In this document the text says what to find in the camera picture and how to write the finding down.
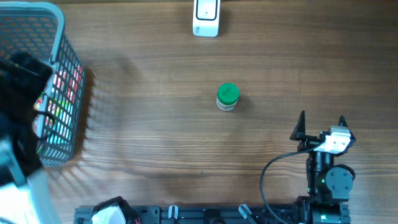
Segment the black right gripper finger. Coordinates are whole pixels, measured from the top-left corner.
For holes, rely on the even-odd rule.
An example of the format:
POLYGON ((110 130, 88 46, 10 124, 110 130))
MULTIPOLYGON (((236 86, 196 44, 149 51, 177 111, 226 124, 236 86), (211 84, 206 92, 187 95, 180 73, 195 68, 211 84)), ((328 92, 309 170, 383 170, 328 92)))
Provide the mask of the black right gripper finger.
POLYGON ((343 127, 346 127, 349 129, 349 133, 351 135, 349 145, 352 146, 356 142, 356 138, 355 138, 354 134, 352 133, 351 129, 349 128, 349 126, 345 120, 345 117, 343 115, 341 115, 339 118, 339 126, 343 126, 343 127))
POLYGON ((305 111, 302 110, 292 134, 290 135, 290 140, 293 141, 302 141, 306 136, 306 128, 305 128, 305 111))

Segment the green lid jar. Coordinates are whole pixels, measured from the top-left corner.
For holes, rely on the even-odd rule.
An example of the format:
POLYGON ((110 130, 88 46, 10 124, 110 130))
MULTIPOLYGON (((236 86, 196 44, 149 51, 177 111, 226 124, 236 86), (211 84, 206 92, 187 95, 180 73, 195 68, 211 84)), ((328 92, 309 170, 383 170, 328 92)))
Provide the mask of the green lid jar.
POLYGON ((216 105, 223 111, 231 111, 239 100, 239 88, 234 83, 223 83, 216 96, 216 105))

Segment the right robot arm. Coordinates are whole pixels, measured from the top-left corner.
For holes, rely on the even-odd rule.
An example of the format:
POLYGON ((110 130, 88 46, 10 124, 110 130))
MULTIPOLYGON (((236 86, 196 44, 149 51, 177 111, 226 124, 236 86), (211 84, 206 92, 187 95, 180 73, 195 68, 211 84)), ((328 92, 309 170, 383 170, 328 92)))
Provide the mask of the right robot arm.
POLYGON ((290 139, 298 141, 298 152, 307 152, 306 175, 308 196, 297 197, 292 209, 292 222, 304 224, 350 224, 346 204, 355 179, 354 170, 335 164, 335 157, 348 152, 356 138, 346 120, 340 116, 336 126, 330 126, 318 136, 306 134, 305 112, 300 113, 290 139))

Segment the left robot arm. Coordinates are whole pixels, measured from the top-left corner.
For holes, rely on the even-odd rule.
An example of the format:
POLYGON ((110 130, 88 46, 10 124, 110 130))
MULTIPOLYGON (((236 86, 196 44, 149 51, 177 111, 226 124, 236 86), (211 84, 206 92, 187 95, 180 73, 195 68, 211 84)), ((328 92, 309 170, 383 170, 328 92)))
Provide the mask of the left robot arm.
POLYGON ((34 103, 52 67, 27 52, 1 60, 1 223, 60 223, 36 147, 34 103))

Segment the white barcode scanner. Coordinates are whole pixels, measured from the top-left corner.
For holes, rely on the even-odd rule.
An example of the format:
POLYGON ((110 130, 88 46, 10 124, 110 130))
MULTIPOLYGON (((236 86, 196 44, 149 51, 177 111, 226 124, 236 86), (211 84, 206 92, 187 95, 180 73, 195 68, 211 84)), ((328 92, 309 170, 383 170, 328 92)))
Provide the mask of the white barcode scanner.
POLYGON ((220 26, 220 0, 193 1, 193 34, 197 37, 216 37, 220 26))

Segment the grey plastic basket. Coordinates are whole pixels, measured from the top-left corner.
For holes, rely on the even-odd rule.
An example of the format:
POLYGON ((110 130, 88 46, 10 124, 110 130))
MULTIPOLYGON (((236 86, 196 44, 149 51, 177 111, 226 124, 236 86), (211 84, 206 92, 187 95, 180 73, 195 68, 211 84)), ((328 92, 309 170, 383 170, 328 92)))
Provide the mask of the grey plastic basket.
POLYGON ((53 74, 34 108, 36 152, 44 166, 60 166, 74 155, 85 89, 85 70, 65 32, 62 10, 49 2, 1 3, 1 60, 27 52, 52 67, 53 74))

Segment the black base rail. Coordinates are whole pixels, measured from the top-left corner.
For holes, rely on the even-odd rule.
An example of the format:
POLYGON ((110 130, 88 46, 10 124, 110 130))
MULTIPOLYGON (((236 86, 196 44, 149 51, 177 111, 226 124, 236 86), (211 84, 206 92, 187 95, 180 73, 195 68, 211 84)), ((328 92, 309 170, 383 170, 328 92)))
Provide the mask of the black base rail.
POLYGON ((271 204, 268 207, 249 206, 250 215, 242 215, 237 207, 178 207, 170 210, 158 205, 132 206, 142 224, 211 224, 211 223, 316 223, 350 224, 349 208, 345 204, 309 204, 301 201, 293 204, 271 204))

